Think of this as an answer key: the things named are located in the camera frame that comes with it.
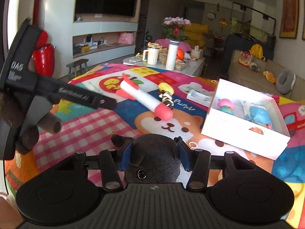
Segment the pink bag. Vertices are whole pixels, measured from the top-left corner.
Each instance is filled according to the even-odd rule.
[[[121,33],[119,38],[119,43],[133,45],[134,44],[133,33]]]

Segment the beige couch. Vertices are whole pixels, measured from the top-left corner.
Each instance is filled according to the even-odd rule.
[[[275,87],[275,84],[270,83],[263,75],[264,71],[270,71],[275,77],[279,75],[283,67],[275,62],[268,60],[267,62],[254,58],[260,72],[254,72],[251,69],[238,63],[241,51],[235,50],[232,55],[231,64],[229,68],[229,81],[239,85],[261,91],[269,94],[281,95]],[[296,76],[295,85],[291,92],[284,96],[293,101],[300,101],[305,99],[305,80]]]

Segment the white shelving unit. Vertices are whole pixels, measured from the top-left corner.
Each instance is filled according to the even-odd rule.
[[[135,46],[125,46],[94,52],[73,58],[73,36],[109,32],[135,32],[137,23],[128,22],[74,22],[75,0],[40,0],[39,25],[50,35],[49,43],[56,46],[54,78],[68,74],[67,64],[78,59],[89,59],[88,65],[116,59],[135,53]]]
[[[73,36],[111,33],[111,32],[135,32],[138,30],[137,23],[130,22],[74,22]]]
[[[102,52],[95,52],[91,53],[85,56],[81,56],[78,58],[74,58],[73,61],[79,60],[79,59],[89,59],[88,66],[96,65],[101,62],[106,62],[111,59],[120,58],[126,55],[130,55],[135,53],[135,45],[131,46],[124,46],[120,48],[110,49]]]

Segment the red cartoon car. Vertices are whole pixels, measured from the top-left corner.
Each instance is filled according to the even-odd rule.
[[[305,127],[305,119],[298,121],[296,112],[292,112],[284,116],[284,121],[287,125],[290,137],[294,136],[297,130],[300,130]]]

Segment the pink fabric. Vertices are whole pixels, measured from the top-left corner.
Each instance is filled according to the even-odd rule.
[[[33,148],[37,167],[42,172],[75,152],[84,151],[87,156],[92,156],[114,148],[111,142],[112,131],[132,138],[139,136],[135,129],[108,109],[96,110],[65,122],[58,134],[51,135],[43,131]],[[88,179],[97,186],[102,184],[100,171],[90,171]]]
[[[118,43],[133,45],[134,44],[133,33],[121,33]]]
[[[156,40],[155,43],[168,47],[170,44],[170,40],[169,39],[159,39],[159,40]],[[189,43],[186,43],[186,42],[179,42],[178,49],[181,49],[184,53],[190,52],[192,50]]]

